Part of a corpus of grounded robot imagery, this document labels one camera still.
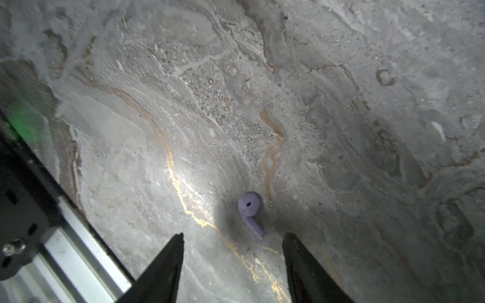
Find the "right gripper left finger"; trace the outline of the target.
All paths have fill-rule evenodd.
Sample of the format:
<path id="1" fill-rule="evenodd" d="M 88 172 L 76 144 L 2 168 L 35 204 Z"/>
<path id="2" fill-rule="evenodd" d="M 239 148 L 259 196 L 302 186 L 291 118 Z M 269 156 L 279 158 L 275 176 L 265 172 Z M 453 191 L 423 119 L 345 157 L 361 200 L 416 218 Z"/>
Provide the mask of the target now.
<path id="1" fill-rule="evenodd" d="M 173 303 L 177 300 L 184 257 L 184 235 L 174 235 L 117 303 Z"/>

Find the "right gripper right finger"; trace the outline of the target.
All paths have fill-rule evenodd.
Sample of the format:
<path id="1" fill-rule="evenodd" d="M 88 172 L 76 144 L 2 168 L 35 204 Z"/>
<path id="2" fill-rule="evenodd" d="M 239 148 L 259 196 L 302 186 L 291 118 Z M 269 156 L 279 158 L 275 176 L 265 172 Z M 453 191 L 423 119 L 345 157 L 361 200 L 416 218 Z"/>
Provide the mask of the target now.
<path id="1" fill-rule="evenodd" d="M 282 249 L 293 302 L 352 302 L 297 235 L 286 233 Z"/>

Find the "purple earbud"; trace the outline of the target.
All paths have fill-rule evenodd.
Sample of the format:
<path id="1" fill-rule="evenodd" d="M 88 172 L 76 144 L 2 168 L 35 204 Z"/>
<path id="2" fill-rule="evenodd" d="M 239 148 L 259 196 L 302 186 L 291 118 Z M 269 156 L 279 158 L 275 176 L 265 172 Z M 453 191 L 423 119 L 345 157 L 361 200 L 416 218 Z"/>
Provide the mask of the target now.
<path id="1" fill-rule="evenodd" d="M 263 239 L 265 233 L 254 219 L 260 209 L 260 204 L 260 195 L 253 191 L 244 193 L 237 201 L 238 211 L 243 222 L 257 238 Z"/>

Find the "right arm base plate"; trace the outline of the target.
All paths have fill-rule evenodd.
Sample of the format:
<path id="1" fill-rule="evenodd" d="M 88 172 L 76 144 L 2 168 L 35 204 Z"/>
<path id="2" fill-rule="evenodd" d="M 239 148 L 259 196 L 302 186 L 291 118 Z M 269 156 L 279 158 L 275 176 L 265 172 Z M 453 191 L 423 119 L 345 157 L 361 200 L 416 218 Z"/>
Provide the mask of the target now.
<path id="1" fill-rule="evenodd" d="M 59 186 L 15 130 L 1 126 L 1 280 L 30 263 L 60 226 Z"/>

